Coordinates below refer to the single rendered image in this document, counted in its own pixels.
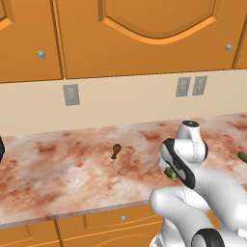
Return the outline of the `orange drawer front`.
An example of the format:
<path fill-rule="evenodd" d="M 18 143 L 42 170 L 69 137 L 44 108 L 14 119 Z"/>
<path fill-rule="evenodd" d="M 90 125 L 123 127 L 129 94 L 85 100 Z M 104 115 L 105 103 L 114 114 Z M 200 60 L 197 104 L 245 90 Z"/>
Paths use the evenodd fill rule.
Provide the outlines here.
<path fill-rule="evenodd" d="M 83 217 L 88 229 L 103 227 L 119 227 L 123 225 L 139 225 L 144 223 L 158 222 L 162 218 L 156 215 L 150 205 L 129 206 L 102 212 L 87 214 Z"/>

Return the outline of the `orange base cupboard door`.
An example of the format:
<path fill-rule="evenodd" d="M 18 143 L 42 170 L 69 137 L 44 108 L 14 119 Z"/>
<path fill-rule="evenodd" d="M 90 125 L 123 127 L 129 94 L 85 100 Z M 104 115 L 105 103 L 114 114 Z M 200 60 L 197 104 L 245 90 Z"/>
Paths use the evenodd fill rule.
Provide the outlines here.
<path fill-rule="evenodd" d="M 0 228 L 0 247 L 61 247 L 53 221 Z"/>
<path fill-rule="evenodd" d="M 56 221 L 63 247 L 149 247 L 160 231 L 162 219 L 157 216 L 145 220 L 101 227 L 91 227 L 87 215 Z"/>

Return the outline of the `orange wall cupboard door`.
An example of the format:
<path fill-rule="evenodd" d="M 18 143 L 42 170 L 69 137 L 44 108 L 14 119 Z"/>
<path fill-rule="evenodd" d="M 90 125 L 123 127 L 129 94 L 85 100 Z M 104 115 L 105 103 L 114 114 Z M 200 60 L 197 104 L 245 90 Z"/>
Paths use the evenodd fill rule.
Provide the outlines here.
<path fill-rule="evenodd" d="M 245 18 L 237 49 L 233 59 L 233 69 L 247 69 L 247 16 Z"/>
<path fill-rule="evenodd" d="M 0 82 L 61 78 L 52 1 L 0 0 Z"/>
<path fill-rule="evenodd" d="M 247 0 L 56 0 L 56 7 L 69 79 L 230 69 L 247 16 Z"/>

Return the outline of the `brown chicken drumstick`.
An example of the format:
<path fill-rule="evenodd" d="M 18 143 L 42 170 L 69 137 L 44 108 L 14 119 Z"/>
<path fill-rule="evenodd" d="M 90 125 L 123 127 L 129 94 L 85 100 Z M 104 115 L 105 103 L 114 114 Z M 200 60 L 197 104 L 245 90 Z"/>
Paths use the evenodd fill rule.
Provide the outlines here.
<path fill-rule="evenodd" d="M 122 149 L 122 146 L 120 144 L 115 144 L 113 146 L 113 154 L 112 154 L 111 158 L 116 159 L 117 154 L 120 152 L 121 149 Z"/>

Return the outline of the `grey wall socket plate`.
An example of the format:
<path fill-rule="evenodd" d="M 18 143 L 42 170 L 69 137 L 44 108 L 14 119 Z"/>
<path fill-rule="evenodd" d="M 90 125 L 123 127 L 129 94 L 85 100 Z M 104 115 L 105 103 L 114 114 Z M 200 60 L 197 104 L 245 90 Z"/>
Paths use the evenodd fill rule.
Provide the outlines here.
<path fill-rule="evenodd" d="M 206 88 L 206 76 L 196 76 L 195 77 L 195 83 L 193 87 L 193 96 L 202 96 L 204 94 L 205 88 Z"/>
<path fill-rule="evenodd" d="M 189 84 L 189 77 L 180 77 L 178 79 L 176 96 L 187 96 L 189 91 Z"/>
<path fill-rule="evenodd" d="M 79 105 L 79 91 L 77 84 L 64 85 L 64 97 L 66 106 Z"/>

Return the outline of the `green broccoli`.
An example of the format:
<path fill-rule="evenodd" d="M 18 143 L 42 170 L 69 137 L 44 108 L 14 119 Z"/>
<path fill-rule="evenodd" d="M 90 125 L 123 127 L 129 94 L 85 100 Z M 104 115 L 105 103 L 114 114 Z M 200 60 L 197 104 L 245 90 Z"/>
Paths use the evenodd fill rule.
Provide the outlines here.
<path fill-rule="evenodd" d="M 178 178 L 178 175 L 171 167 L 167 167 L 164 171 L 164 174 L 171 180 L 176 180 Z"/>

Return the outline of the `black appliance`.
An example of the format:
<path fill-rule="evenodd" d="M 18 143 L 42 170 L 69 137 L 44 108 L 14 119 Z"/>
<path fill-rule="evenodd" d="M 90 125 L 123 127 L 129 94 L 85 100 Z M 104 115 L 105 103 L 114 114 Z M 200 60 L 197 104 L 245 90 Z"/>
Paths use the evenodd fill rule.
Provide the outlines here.
<path fill-rule="evenodd" d="M 0 136 L 0 162 L 3 158 L 4 153 L 5 153 L 5 146 L 4 146 L 3 140 Z"/>

